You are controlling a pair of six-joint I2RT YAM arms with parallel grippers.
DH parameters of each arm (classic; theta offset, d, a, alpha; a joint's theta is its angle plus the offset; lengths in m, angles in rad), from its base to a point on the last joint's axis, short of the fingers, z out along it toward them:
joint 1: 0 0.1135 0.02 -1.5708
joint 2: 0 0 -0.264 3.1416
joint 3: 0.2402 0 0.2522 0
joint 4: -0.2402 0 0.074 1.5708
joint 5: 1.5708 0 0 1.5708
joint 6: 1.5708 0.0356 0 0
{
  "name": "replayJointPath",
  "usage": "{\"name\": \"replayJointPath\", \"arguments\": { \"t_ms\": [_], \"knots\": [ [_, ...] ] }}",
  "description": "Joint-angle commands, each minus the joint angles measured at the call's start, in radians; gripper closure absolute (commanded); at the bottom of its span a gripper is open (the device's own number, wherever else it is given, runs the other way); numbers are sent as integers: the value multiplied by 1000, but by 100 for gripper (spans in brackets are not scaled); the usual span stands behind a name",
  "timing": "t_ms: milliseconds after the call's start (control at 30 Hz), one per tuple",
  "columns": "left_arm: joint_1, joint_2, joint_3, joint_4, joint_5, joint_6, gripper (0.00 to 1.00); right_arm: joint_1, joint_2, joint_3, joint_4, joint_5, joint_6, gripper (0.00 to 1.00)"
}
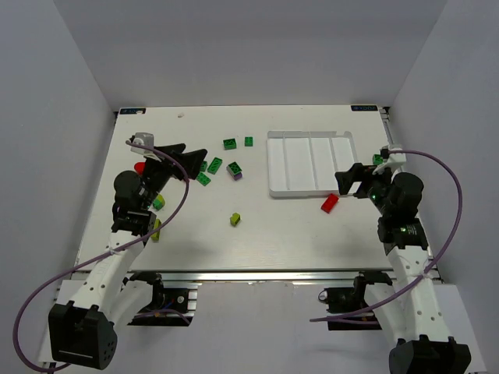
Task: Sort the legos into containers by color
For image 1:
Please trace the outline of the green and purple lego stack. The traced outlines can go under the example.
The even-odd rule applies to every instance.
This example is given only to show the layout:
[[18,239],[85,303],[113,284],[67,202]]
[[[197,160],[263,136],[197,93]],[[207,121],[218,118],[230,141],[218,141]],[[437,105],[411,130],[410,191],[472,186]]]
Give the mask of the green and purple lego stack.
[[242,169],[236,162],[228,164],[226,169],[234,181],[238,181],[242,178]]

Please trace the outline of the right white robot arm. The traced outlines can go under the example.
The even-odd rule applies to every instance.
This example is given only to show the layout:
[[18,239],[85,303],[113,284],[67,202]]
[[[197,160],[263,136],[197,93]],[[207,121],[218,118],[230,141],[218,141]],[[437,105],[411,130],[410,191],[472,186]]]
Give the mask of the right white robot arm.
[[340,194],[359,183],[354,196],[369,199],[379,210],[378,237],[396,280],[381,272],[363,272],[354,282],[353,295],[375,308],[377,322],[394,345],[389,354],[391,373],[465,373],[471,352],[448,329],[434,283],[425,271],[428,242],[416,216],[424,184],[410,173],[375,169],[355,163],[335,177]]

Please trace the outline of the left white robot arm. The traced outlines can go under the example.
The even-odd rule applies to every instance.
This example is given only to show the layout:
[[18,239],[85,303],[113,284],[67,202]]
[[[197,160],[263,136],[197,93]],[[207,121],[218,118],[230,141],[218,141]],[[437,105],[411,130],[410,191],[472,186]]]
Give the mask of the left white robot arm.
[[105,369],[118,343],[118,332],[141,314],[153,315],[165,305],[158,274],[127,275],[158,233],[151,211],[170,178],[189,182],[200,172],[207,150],[185,151],[185,144],[135,145],[142,151],[142,172],[123,171],[114,180],[113,224],[103,259],[65,304],[56,303],[48,315],[51,356],[57,362]]

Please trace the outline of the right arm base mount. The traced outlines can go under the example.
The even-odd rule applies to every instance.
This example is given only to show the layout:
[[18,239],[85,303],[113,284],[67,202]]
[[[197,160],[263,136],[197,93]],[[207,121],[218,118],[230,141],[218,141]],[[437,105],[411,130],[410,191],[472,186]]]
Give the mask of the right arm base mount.
[[[330,314],[343,314],[367,307],[364,300],[368,285],[386,284],[392,286],[391,278],[381,271],[361,271],[353,281],[351,287],[325,288],[317,296],[318,301],[327,305]],[[381,330],[376,316],[368,312],[363,316],[349,318],[354,323],[332,321],[327,323],[329,331],[356,331],[356,330]]]

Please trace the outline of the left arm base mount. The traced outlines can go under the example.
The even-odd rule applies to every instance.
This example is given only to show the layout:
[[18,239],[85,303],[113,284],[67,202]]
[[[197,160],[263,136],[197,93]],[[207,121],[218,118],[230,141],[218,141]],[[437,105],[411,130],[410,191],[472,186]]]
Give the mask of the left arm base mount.
[[167,285],[159,273],[139,272],[124,277],[122,289],[131,281],[152,286],[151,301],[133,318],[130,326],[188,326],[196,309],[197,290]]

